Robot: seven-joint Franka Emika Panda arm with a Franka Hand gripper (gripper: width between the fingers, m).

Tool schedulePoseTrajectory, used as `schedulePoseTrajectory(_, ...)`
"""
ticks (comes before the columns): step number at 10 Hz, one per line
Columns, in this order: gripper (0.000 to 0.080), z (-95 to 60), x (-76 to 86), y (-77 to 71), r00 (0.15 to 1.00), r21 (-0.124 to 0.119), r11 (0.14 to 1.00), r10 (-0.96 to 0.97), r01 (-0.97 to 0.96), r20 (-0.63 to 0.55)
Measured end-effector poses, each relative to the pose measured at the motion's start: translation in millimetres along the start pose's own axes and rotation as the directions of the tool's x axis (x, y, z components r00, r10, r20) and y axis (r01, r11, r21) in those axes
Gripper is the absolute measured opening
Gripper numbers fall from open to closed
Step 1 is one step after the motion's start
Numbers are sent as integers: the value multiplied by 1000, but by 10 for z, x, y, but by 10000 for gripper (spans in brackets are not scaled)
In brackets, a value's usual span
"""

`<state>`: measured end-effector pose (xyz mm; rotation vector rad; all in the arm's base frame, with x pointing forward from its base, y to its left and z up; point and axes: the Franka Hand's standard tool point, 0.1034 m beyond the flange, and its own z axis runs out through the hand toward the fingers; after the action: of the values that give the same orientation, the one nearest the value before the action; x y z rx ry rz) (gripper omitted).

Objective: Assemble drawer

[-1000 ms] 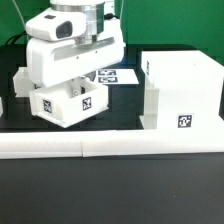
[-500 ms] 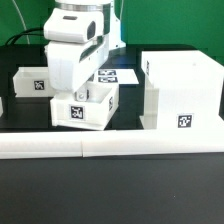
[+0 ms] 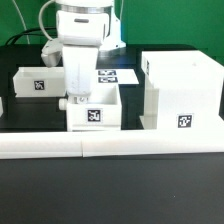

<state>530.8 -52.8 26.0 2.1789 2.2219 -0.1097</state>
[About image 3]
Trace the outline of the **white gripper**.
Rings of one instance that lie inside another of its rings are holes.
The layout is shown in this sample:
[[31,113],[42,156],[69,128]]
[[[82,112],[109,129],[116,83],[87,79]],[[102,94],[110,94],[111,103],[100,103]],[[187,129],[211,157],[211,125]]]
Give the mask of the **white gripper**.
[[67,94],[88,97],[93,89],[99,48],[109,33],[109,15],[59,10],[56,18]]

